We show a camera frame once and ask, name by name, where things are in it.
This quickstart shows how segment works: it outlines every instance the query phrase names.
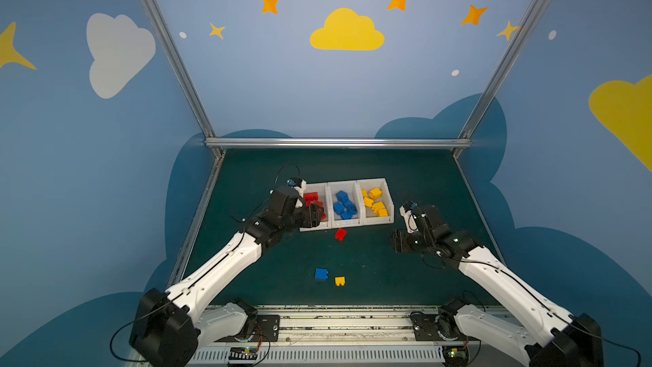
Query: lego brick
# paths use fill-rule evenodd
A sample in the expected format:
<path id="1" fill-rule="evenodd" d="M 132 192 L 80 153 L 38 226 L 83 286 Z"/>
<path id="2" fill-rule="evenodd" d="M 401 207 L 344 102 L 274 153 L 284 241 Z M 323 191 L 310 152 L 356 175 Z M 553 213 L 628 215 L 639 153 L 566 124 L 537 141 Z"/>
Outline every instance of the lego brick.
<path id="1" fill-rule="evenodd" d="M 346 212 L 346 208 L 339 201 L 332 205 L 332 209 L 335 210 L 335 214 L 337 214 L 338 216 L 341 216 L 342 214 L 344 214 Z"/>
<path id="2" fill-rule="evenodd" d="M 339 241 L 342 241 L 342 240 L 344 240 L 344 236 L 345 236 L 345 235 L 346 235 L 346 230 L 343 229 L 343 228 L 340 228 L 340 229 L 337 230 L 337 232 L 335 233 L 335 239 L 336 239 L 336 240 L 339 240 Z"/>
<path id="3" fill-rule="evenodd" d="M 347 201 L 344 203 L 344 206 L 346 207 L 347 210 L 349 210 L 351 213 L 353 213 L 353 215 L 355 215 L 355 213 L 358 212 L 358 208 L 355 207 L 354 202 L 351 201 L 351 200 L 347 200 Z"/>
<path id="4" fill-rule="evenodd" d="M 378 200 L 383 195 L 383 192 L 379 188 L 375 188 L 369 192 L 369 198 L 371 200 Z"/>
<path id="5" fill-rule="evenodd" d="M 315 279 L 328 279 L 328 270 L 323 268 L 315 269 Z"/>
<path id="6" fill-rule="evenodd" d="M 306 205 L 309 205 L 311 202 L 319 200 L 320 196 L 317 193 L 304 193 L 303 199 L 306 201 Z"/>
<path id="7" fill-rule="evenodd" d="M 349 195 L 343 190 L 335 193 L 335 197 L 337 197 L 337 200 L 342 204 L 345 204 L 349 200 Z"/>

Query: blue wall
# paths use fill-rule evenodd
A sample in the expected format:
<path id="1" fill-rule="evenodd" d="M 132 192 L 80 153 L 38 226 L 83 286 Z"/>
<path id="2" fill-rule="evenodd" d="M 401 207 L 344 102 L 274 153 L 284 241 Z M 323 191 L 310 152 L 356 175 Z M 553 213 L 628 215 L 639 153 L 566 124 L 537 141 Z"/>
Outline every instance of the blue wall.
<path id="1" fill-rule="evenodd" d="M 424 121 L 483 91 L 508 44 L 497 34 L 531 0 L 406 0 L 404 12 L 392 0 L 278 0 L 278 14 L 263 0 L 158 2 L 218 136 L 457 137 L 471 104 L 443 130 Z M 462 25 L 470 5 L 488 9 Z M 384 44 L 313 47 L 341 7 L 370 17 Z"/>
<path id="2" fill-rule="evenodd" d="M 96 13 L 152 31 L 138 0 L 0 0 L 0 34 L 16 23 L 12 47 L 0 39 L 2 367 L 118 365 L 108 340 L 165 286 L 213 164 L 157 41 L 98 96 Z M 36 69 L 4 64 L 13 49 Z M 128 355 L 126 335 L 117 349 Z"/>
<path id="3" fill-rule="evenodd" d="M 640 311 L 652 305 L 652 172 L 589 99 L 608 81 L 652 74 L 648 1 L 553 0 L 460 157 L 510 268 L 637 347 L 643 365 L 652 357 L 652 317 Z M 639 96 L 649 104 L 652 94 Z M 605 350 L 609 366 L 635 365 L 633 353 Z"/>

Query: metal rail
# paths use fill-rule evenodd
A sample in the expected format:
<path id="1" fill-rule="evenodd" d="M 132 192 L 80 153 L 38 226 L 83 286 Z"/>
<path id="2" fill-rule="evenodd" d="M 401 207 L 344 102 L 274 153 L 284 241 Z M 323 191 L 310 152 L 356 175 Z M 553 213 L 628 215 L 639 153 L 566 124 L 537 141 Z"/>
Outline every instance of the metal rail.
<path id="1" fill-rule="evenodd" d="M 505 50 L 503 57 L 489 80 L 489 83 L 485 87 L 485 91 L 480 95 L 471 115 L 464 124 L 464 127 L 461 129 L 459 136 L 460 139 L 471 138 L 471 135 L 480 123 L 480 120 L 485 116 L 489 104 L 491 104 L 498 89 L 505 81 L 505 78 L 507 78 L 507 74 L 509 74 L 512 66 L 517 61 L 518 55 L 525 47 L 527 39 L 539 23 L 541 16 L 543 16 L 543 13 L 546 11 L 551 1 L 552 0 L 532 0 L 532 3 L 530 3 L 525 16 L 523 16 L 523 19 L 519 24 L 519 29 L 516 31 L 516 36 L 510 40 L 507 50 Z M 456 148 L 456 150 L 453 151 L 453 156 L 457 158 L 460 156 L 460 153 L 461 149 Z"/>
<path id="2" fill-rule="evenodd" d="M 321 138 L 246 138 L 209 137 L 206 145 L 230 148 L 468 148 L 470 139 L 321 139 Z"/>

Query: black cable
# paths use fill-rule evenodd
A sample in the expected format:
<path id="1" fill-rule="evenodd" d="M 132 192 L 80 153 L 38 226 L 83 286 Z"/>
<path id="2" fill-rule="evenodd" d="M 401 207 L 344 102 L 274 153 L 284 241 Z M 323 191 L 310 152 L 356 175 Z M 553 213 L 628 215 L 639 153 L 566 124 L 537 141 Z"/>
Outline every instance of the black cable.
<path id="1" fill-rule="evenodd" d="M 286 166 L 290 166 L 290 165 L 297 168 L 297 177 L 301 177 L 301 169 L 296 164 L 294 164 L 294 163 L 286 163 L 283 166 L 281 166 L 281 168 L 278 170 L 278 172 L 276 172 L 276 178 L 274 179 L 274 190 L 276 190 L 276 184 L 278 183 L 278 177 L 281 174 L 281 170 L 283 170 Z"/>
<path id="2" fill-rule="evenodd" d="M 562 319 L 558 314 L 556 314 L 555 312 L 552 312 L 548 306 L 546 306 L 545 304 L 543 304 L 543 302 L 541 302 L 541 301 L 539 300 L 539 298 L 537 298 L 537 297 L 536 297 L 532 292 L 530 292 L 529 289 L 527 289 L 525 286 L 523 286 L 523 284 L 520 283 L 520 281 L 517 280 L 513 275 L 510 275 L 510 274 L 506 273 L 505 271 L 503 271 L 502 269 L 498 268 L 497 266 L 494 266 L 494 265 L 491 265 L 491 264 L 487 264 L 487 263 L 484 263 L 484 262 L 480 262 L 480 261 L 467 261 L 467 260 L 460 260 L 460 259 L 453 259 L 453 258 L 448 258 L 448 259 L 451 259 L 451 260 L 453 260 L 453 261 L 458 261 L 458 262 L 476 263 L 476 264 L 481 264 L 481 265 L 485 265 L 485 266 L 491 266 L 492 268 L 494 268 L 494 269 L 500 271 L 501 273 L 504 273 L 505 275 L 509 276 L 509 277 L 512 278 L 514 281 L 516 281 L 516 283 L 518 283 L 518 285 L 519 285 L 521 288 L 523 288 L 523 290 L 525 290 L 527 293 L 529 293 L 529 295 L 530 295 L 531 297 L 533 297 L 533 298 L 534 298 L 534 299 L 535 299 L 535 300 L 536 300 L 536 301 L 537 301 L 537 302 L 538 302 L 538 303 L 539 303 L 543 308 L 545 308 L 546 310 L 548 310 L 551 314 L 555 315 L 559 320 L 561 320 L 562 322 L 566 323 L 568 326 L 570 326 L 570 327 L 572 327 L 572 328 L 574 328 L 574 329 L 577 329 L 577 330 L 581 331 L 581 332 L 584 333 L 584 334 L 588 334 L 589 336 L 592 336 L 592 337 L 598 338 L 598 339 L 600 339 L 600 340 L 604 340 L 604 341 L 606 341 L 606 342 L 609 343 L 609 344 L 613 344 L 614 346 L 622 347 L 622 348 L 624 348 L 624 349 L 628 349 L 628 350 L 631 350 L 631 351 L 635 352 L 635 353 L 636 353 L 636 356 L 638 357 L 638 362 L 636 363 L 636 367 L 639 367 L 639 366 L 641 365 L 641 353 L 640 353 L 638 350 L 636 350 L 636 349 L 634 349 L 634 348 L 632 348 L 632 347 L 629 347 L 629 346 L 625 346 L 624 344 L 616 343 L 616 342 L 613 342 L 613 341 L 611 341 L 611 340 L 609 340 L 609 339 L 605 339 L 605 338 L 603 338 L 603 337 L 601 337 L 601 336 L 597 336 L 596 334 L 589 333 L 589 332 L 587 332 L 586 330 L 583 330 L 583 329 L 578 328 L 577 326 L 573 326 L 573 325 L 570 324 L 569 322 L 567 322 L 567 321 L 565 321 L 564 319 Z"/>
<path id="3" fill-rule="evenodd" d="M 143 316 L 141 316 L 141 317 L 139 317 L 139 318 L 137 318 L 137 319 L 134 319 L 134 320 L 132 320 L 131 322 L 127 323 L 126 325 L 122 326 L 120 329 L 116 330 L 115 333 L 113 333 L 113 336 L 111 337 L 111 339 L 110 339 L 110 341 L 109 341 L 109 350 L 111 351 L 111 355 L 113 355 L 113 357 L 115 357 L 115 358 L 117 358 L 118 360 L 121 360 L 121 361 L 130 361 L 131 363 L 141 363 L 141 364 L 144 363 L 144 362 L 146 362 L 147 360 L 131 360 L 131 359 L 124 359 L 124 358 L 120 357 L 119 355 L 115 354 L 115 351 L 113 350 L 113 341 L 115 340 L 115 337 L 118 335 L 118 333 L 120 332 L 120 330 L 124 329 L 124 328 L 127 327 L 128 325 L 132 325 L 132 324 L 134 324 L 135 322 L 142 321 L 142 320 L 145 319 L 147 316 L 150 316 L 150 315 L 152 315 L 152 314 L 158 312 L 159 310 L 165 308 L 167 305 L 169 305 L 170 303 L 174 302 L 176 299 L 178 299 L 179 297 L 181 297 L 181 295 L 182 295 L 182 293 L 179 293 L 179 294 L 178 294 L 174 299 L 170 300 L 168 303 L 163 304 L 163 305 L 157 307 L 156 309 L 154 309 L 154 310 L 151 311 L 150 313 L 145 314 L 145 315 L 143 315 Z"/>
<path id="4" fill-rule="evenodd" d="M 478 358 L 478 354 L 480 354 L 480 350 L 481 350 L 482 348 L 483 348 L 483 343 L 482 343 L 481 340 L 478 340 L 478 352 L 475 354 L 475 356 L 473 356 L 473 358 L 471 359 L 471 361 L 469 361 L 468 363 L 466 363 L 466 367 L 468 367 L 471 363 L 473 363 L 473 362 Z"/>
<path id="5" fill-rule="evenodd" d="M 265 335 L 262 334 L 262 333 L 261 333 L 260 335 L 263 336 L 263 337 L 267 340 L 267 352 L 265 353 L 265 355 L 263 356 L 262 359 L 260 359 L 260 360 L 258 360 L 257 362 L 253 363 L 253 364 L 251 365 L 251 367 L 257 366 L 258 364 L 264 362 L 265 359 L 267 358 L 267 355 L 269 355 L 269 351 L 270 351 L 271 348 L 272 348 L 272 342 L 269 341 L 269 339 L 267 338 L 267 336 L 265 336 Z"/>
<path id="6" fill-rule="evenodd" d="M 444 265 L 443 261 L 441 262 L 441 268 L 437 268 L 436 266 L 428 265 L 428 263 L 426 262 L 426 258 L 424 257 L 423 254 L 421 254 L 421 261 L 423 262 L 423 265 L 428 266 L 428 268 L 433 268 L 433 269 L 438 269 L 438 270 L 442 270 L 442 269 L 446 268 L 446 265 Z"/>
<path id="7" fill-rule="evenodd" d="M 195 286 L 195 284 L 196 284 L 197 282 L 199 282 L 199 281 L 200 281 L 204 276 L 208 275 L 208 273 L 211 272 L 211 271 L 212 271 L 216 266 L 220 265 L 220 263 L 221 263 L 222 261 L 224 261 L 224 259 L 227 259 L 227 258 L 229 257 L 229 254 L 230 254 L 230 253 L 232 253 L 233 251 L 235 251 L 236 249 L 238 249 L 238 247 L 240 247 L 240 244 L 242 244 L 242 240 L 245 239 L 245 235 L 244 235 L 244 234 L 245 234 L 245 233 L 242 232 L 242 236 L 240 237 L 240 241 L 238 242 L 238 245 L 236 245 L 235 247 L 233 247 L 233 249 L 232 249 L 231 251 L 227 252 L 227 253 L 224 255 L 224 257 L 222 257 L 219 261 L 217 261 L 215 265 L 211 266 L 211 267 L 210 267 L 210 268 L 209 268 L 209 269 L 208 269 L 208 270 L 207 270 L 203 275 L 201 275 L 199 278 L 195 279 L 195 281 L 194 281 L 190 286 L 188 286 L 188 289 L 191 289 L 193 286 Z"/>
<path id="8" fill-rule="evenodd" d="M 480 299 L 477 297 L 477 295 L 476 295 L 475 293 L 473 293 L 473 292 L 471 292 L 471 291 L 463 290 L 463 291 L 461 292 L 461 297 L 464 298 L 464 300 L 466 300 L 466 297 L 464 296 L 465 293 L 470 293 L 471 295 L 473 295 L 473 296 L 475 297 L 475 300 L 477 301 L 477 303 L 479 303 L 480 306 L 483 307 L 483 312 L 486 312 L 486 308 L 485 308 L 485 306 L 483 305 L 483 303 L 480 301 Z M 468 363 L 466 363 L 466 366 L 467 366 L 467 367 L 469 366 L 470 363 L 473 363 L 473 362 L 478 358 L 478 354 L 480 354 L 480 350 L 481 350 L 482 348 L 483 348 L 482 340 L 478 340 L 478 352 L 475 354 L 475 356 L 473 356 L 473 358 L 471 359 L 471 361 L 469 361 Z"/>
<path id="9" fill-rule="evenodd" d="M 473 293 L 473 292 L 471 292 L 471 291 L 463 290 L 463 291 L 461 292 L 461 297 L 464 298 L 464 300 L 466 300 L 466 296 L 464 295 L 465 293 L 470 293 L 471 295 L 473 295 L 473 297 L 475 297 L 475 301 L 476 301 L 477 303 L 479 303 L 480 306 L 483 307 L 483 312 L 486 312 L 486 311 L 487 311 L 487 310 L 485 309 L 485 306 L 482 304 L 482 302 L 480 302 L 480 299 L 478 299 L 478 297 L 477 297 L 477 295 L 476 295 L 475 293 Z"/>
<path id="10" fill-rule="evenodd" d="M 242 218 L 241 220 L 239 220 L 239 219 L 237 219 L 236 217 L 233 217 L 232 214 L 229 214 L 229 216 L 230 216 L 231 218 L 233 218 L 233 221 L 234 221 L 234 222 L 239 223 L 239 224 L 242 224 L 242 223 L 244 223 L 244 222 L 246 221 L 245 218 Z"/>
<path id="11" fill-rule="evenodd" d="M 631 350 L 631 351 L 635 352 L 635 353 L 636 353 L 636 357 L 638 357 L 638 362 L 636 363 L 636 367 L 639 367 L 639 366 L 641 365 L 641 353 L 639 353 L 639 351 L 636 350 L 635 348 L 633 348 L 633 347 L 629 347 L 629 346 L 625 346 L 624 344 L 620 344 L 620 343 L 612 342 L 611 340 L 609 340 L 609 339 L 605 339 L 605 338 L 603 338 L 603 337 L 601 337 L 601 336 L 598 336 L 597 334 L 589 333 L 589 332 L 587 332 L 587 331 L 584 330 L 584 329 L 580 329 L 580 328 L 577 327 L 577 326 L 573 326 L 573 325 L 570 324 L 569 322 L 567 322 L 567 321 L 565 321 L 564 319 L 562 319 L 561 317 L 559 317 L 558 314 L 553 313 L 553 315 L 555 315 L 555 316 L 556 316 L 559 320 L 561 320 L 562 322 L 566 323 L 568 326 L 570 326 L 570 327 L 572 327 L 572 328 L 574 328 L 574 329 L 577 329 L 577 330 L 581 331 L 581 332 L 584 333 L 584 334 L 588 334 L 589 336 L 592 336 L 592 337 L 598 338 L 598 339 L 600 339 L 600 340 L 604 340 L 604 341 L 606 341 L 606 342 L 609 343 L 609 344 L 613 344 L 614 346 L 623 347 L 624 349 L 628 349 L 628 350 Z"/>
<path id="12" fill-rule="evenodd" d="M 286 166 L 289 166 L 289 165 L 292 165 L 292 166 L 296 167 L 296 168 L 297 168 L 297 177 L 301 177 L 301 169 L 300 169 L 296 164 L 294 164 L 294 163 L 286 163 L 286 164 L 284 164 L 283 166 L 281 166 L 281 168 L 278 170 L 278 172 L 276 172 L 276 178 L 274 179 L 274 188 L 273 188 L 273 190 L 276 190 L 276 184 L 278 183 L 278 177 L 279 177 L 280 174 L 281 174 L 281 170 L 283 170 Z M 237 219 L 235 216 L 233 216 L 232 214 L 230 214 L 230 217 L 233 219 L 233 221 L 235 221 L 235 222 L 237 222 L 237 223 L 240 223 L 240 224 L 241 224 L 241 223 L 244 223 L 245 221 L 247 221 L 248 219 L 250 219 L 251 216 L 254 215 L 254 213 L 256 212 L 256 210 L 257 210 L 258 208 L 260 208 L 260 206 L 262 206 L 262 205 L 265 203 L 265 201 L 263 201 L 262 203 L 258 204 L 258 205 L 256 206 L 256 208 L 254 208 L 253 211 L 251 211 L 251 214 L 249 214 L 249 216 L 248 216 L 247 218 L 243 218 L 242 220 L 239 220 L 239 219 Z"/>

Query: yellow lego brick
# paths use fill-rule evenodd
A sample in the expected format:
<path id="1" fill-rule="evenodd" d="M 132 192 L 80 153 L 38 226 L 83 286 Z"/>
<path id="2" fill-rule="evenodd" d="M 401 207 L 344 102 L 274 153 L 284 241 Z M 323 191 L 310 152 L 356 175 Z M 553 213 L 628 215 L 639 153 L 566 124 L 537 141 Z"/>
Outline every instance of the yellow lego brick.
<path id="1" fill-rule="evenodd" d="M 381 192 L 379 188 L 375 188 L 371 192 L 369 192 L 369 198 L 371 200 L 378 200 L 382 195 L 383 192 Z"/>

